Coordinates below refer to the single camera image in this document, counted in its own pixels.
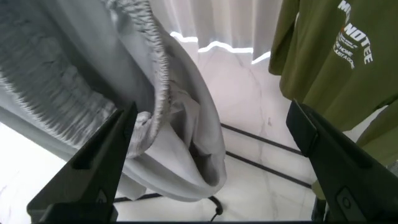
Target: clothing rack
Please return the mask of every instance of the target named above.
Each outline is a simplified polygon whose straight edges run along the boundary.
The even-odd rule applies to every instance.
[[[286,151],[288,151],[288,152],[291,152],[291,153],[294,153],[294,154],[303,156],[303,154],[302,154],[299,150],[297,150],[297,149],[293,149],[293,148],[291,148],[291,147],[288,147],[288,146],[285,146],[285,145],[283,145],[283,144],[274,142],[274,141],[272,141],[272,140],[269,140],[269,139],[266,139],[266,138],[257,136],[257,135],[255,135],[255,134],[251,134],[251,133],[245,132],[245,131],[243,131],[243,130],[240,130],[240,129],[238,129],[238,128],[234,128],[234,127],[229,126],[229,125],[227,125],[227,124],[221,123],[221,127],[222,127],[222,128],[225,128],[225,129],[228,129],[228,130],[231,130],[231,131],[234,131],[234,132],[236,132],[236,133],[245,135],[245,136],[247,136],[247,137],[256,139],[256,140],[258,140],[258,141],[261,141],[261,142],[264,142],[264,143],[267,143],[267,144],[276,146],[276,147],[278,147],[278,148],[280,148],[280,149],[283,149],[283,150],[286,150]],[[277,170],[271,169],[271,168],[266,167],[266,166],[264,166],[264,165],[262,165],[262,164],[258,164],[257,162],[250,161],[249,159],[243,158],[243,157],[241,157],[241,156],[239,156],[239,155],[236,155],[236,154],[234,154],[234,153],[232,153],[232,152],[226,151],[226,155],[227,155],[227,156],[230,156],[230,157],[232,157],[232,158],[234,158],[234,159],[237,159],[237,160],[239,160],[239,161],[242,161],[242,162],[244,162],[244,163],[247,163],[247,164],[249,164],[249,165],[252,165],[252,166],[254,166],[254,167],[257,167],[257,168],[259,168],[259,169],[262,169],[262,170],[264,170],[264,171],[270,172],[271,174],[275,174],[275,175],[277,175],[277,176],[279,176],[279,177],[281,177],[281,178],[284,178],[284,179],[286,179],[286,180],[289,180],[289,181],[291,181],[291,182],[293,182],[293,183],[295,183],[295,184],[299,184],[299,185],[301,185],[301,186],[303,186],[303,187],[306,187],[306,188],[308,188],[308,189],[311,189],[311,184],[306,183],[306,182],[304,182],[304,181],[302,181],[302,180],[298,180],[298,179],[296,179],[296,178],[294,178],[294,177],[292,177],[292,176],[289,176],[289,175],[284,174],[284,173],[282,173],[282,172],[279,172],[279,171],[277,171]],[[145,194],[145,195],[141,196],[140,198],[138,198],[137,200],[145,200],[145,199],[157,198],[157,197],[162,197],[162,196],[161,196],[160,194]],[[211,196],[211,197],[209,197],[208,199],[210,199],[210,200],[211,200],[213,203],[215,203],[215,205],[217,206],[217,208],[216,208],[216,215],[214,215],[214,217],[211,219],[211,221],[213,221],[214,218],[215,218],[217,215],[221,215],[221,214],[223,213],[223,207],[222,207],[220,201],[218,201],[218,199],[217,199],[216,197]],[[127,201],[131,201],[131,200],[128,199],[127,197],[120,197],[120,198],[114,199],[114,203],[117,203],[117,202],[127,202]]]

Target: white curtain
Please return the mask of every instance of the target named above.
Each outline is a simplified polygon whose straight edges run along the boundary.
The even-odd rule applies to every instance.
[[[281,0],[151,0],[167,31],[197,37],[199,48],[218,41],[252,48],[253,58],[270,51]]]

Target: olive green shirt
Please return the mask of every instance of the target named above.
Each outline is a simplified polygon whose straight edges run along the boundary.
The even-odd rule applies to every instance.
[[[397,54],[397,0],[285,0],[269,71],[341,131],[389,105],[357,142],[386,165],[398,159]]]

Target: floor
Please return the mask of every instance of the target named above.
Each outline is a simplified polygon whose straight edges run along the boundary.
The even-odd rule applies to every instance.
[[[279,77],[268,73],[267,59],[251,65],[251,54],[221,48],[198,53],[196,43],[182,45],[200,69],[222,123],[297,148],[285,125],[290,101],[280,94]],[[355,140],[370,120],[347,135]],[[300,155],[227,129],[223,134],[230,152],[309,184],[316,179],[309,160]],[[10,171],[0,173],[0,223],[27,223],[26,204],[64,162],[1,124],[0,138],[12,151],[0,156],[0,169]],[[34,155],[42,160],[32,160]],[[228,180],[215,195],[224,214],[216,221],[310,219],[315,200],[310,189],[228,156],[225,163]],[[116,208],[120,221],[208,221],[215,213],[206,199],[184,203],[154,198],[117,203]]]

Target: curtain fold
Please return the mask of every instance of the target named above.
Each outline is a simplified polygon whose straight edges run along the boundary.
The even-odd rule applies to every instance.
[[[214,41],[253,48],[253,58],[270,51],[279,16],[279,0],[151,0],[168,32],[198,37],[199,48]]]

